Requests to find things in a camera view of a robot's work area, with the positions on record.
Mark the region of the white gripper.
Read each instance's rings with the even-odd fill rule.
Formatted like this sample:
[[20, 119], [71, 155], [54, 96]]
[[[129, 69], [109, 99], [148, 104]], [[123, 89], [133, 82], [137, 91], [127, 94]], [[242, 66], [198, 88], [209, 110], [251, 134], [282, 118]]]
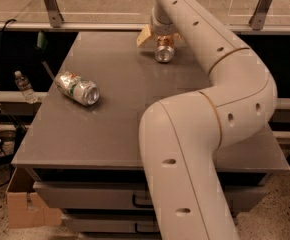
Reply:
[[[147, 24], [143, 27], [140, 34], [136, 39], [138, 47], [144, 45], [148, 40], [152, 40], [157, 35], [171, 35], [175, 32], [175, 26], [169, 19], [168, 15], [162, 9], [162, 7], [155, 3], [151, 13], [151, 25]], [[173, 37], [182, 40], [182, 37], [178, 33], [174, 33]]]

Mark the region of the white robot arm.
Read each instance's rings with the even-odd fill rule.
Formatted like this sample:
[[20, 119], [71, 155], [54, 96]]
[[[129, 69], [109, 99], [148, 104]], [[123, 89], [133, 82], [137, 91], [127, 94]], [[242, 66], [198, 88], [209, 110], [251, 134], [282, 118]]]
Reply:
[[262, 129], [276, 107], [266, 65], [196, 0], [156, 0], [211, 85], [144, 112], [140, 153], [163, 240], [239, 240], [214, 152]]

